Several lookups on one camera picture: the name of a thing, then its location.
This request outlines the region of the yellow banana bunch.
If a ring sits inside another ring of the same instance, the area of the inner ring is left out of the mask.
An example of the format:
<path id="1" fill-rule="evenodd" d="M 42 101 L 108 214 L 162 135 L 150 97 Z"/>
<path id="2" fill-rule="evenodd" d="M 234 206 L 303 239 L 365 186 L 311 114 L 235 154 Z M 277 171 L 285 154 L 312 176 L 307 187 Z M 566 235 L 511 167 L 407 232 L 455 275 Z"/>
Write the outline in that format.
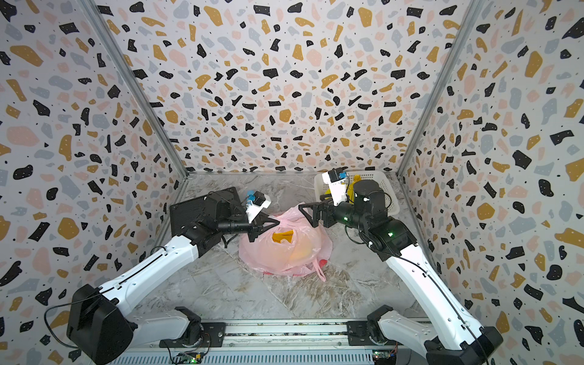
<path id="1" fill-rule="evenodd" d="M 347 189 L 347 197 L 348 197 L 348 201 L 351 204 L 354 204 L 354 184 L 356 184 L 357 182 L 361 181 L 361 176 L 360 175 L 354 175 L 354 176 L 350 176 L 350 182 L 348 184 L 348 189 Z"/>
<path id="2" fill-rule="evenodd" d="M 292 230 L 272 235 L 271 263 L 277 269 L 309 263 L 321 250 L 316 230 Z"/>

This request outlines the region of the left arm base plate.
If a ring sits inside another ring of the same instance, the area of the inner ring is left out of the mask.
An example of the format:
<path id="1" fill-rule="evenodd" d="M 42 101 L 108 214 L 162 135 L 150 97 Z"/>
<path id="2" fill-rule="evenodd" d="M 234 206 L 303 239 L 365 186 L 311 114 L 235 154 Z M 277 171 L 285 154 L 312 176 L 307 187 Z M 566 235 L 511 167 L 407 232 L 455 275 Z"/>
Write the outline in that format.
<path id="1" fill-rule="evenodd" d="M 197 322 L 187 327 L 178 339 L 160 340 L 160 348 L 185 350 L 220 348 L 223 345 L 226 322 Z"/>

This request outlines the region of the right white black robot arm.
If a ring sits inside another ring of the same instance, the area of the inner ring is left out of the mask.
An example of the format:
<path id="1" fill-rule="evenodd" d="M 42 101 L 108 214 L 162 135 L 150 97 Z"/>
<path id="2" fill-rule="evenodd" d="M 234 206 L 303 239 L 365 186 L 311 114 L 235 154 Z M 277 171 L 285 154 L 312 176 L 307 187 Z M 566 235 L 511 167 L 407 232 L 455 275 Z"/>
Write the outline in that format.
<path id="1" fill-rule="evenodd" d="M 330 193 L 320 196 L 319 202 L 301 204 L 303 216 L 314 228 L 341 224 L 356 230 L 354 243 L 366 246 L 401 278 L 429 320 L 424 325 L 381 306 L 367 318 L 370 341 L 402 344 L 429 364 L 487 364 L 502 344 L 502 335 L 495 327 L 482 325 L 457 301 L 415 235 L 390 216 L 393 197 L 374 179 L 351 186 L 339 169 L 323 173 L 322 182 Z"/>

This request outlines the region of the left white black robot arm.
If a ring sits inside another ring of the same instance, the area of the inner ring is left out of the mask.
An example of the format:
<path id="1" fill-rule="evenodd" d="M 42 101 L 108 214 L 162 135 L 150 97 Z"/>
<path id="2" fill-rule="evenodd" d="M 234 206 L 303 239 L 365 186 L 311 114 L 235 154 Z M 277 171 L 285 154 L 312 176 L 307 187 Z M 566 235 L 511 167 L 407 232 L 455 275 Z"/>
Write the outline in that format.
<path id="1" fill-rule="evenodd" d="M 128 348 L 165 341 L 197 347 L 204 341 L 201 319 L 185 307 L 131 317 L 132 310 L 175 272 L 202 258 L 227 236 L 254 241 L 279 222 L 264 209 L 272 200 L 255 191 L 240 200 L 236 188 L 210 192 L 170 208 L 172 237 L 137 266 L 100 287 L 76 290 L 67 337 L 95 364 L 108 364 Z"/>

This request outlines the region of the pink plastic bag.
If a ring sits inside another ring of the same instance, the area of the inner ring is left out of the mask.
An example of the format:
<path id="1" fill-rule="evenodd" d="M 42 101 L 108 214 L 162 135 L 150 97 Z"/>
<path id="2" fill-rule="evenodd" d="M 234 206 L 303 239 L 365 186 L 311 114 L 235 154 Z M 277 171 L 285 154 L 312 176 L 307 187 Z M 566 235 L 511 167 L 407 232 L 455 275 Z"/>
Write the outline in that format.
<path id="1" fill-rule="evenodd" d="M 280 224 L 254 241 L 244 236 L 239 257 L 251 269 L 268 275 L 304 277 L 316 274 L 326 281 L 323 267 L 332 254 L 325 228 L 314 228 L 298 206 L 276 215 Z"/>

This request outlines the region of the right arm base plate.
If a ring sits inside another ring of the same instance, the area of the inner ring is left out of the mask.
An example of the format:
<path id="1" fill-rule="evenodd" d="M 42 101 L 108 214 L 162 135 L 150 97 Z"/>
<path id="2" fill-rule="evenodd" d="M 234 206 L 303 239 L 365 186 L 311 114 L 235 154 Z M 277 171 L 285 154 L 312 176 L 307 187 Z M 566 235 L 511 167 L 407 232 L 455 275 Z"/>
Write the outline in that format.
<path id="1" fill-rule="evenodd" d="M 383 346 L 389 341 L 381 332 L 376 321 L 348 321 L 346 326 L 350 346 Z"/>

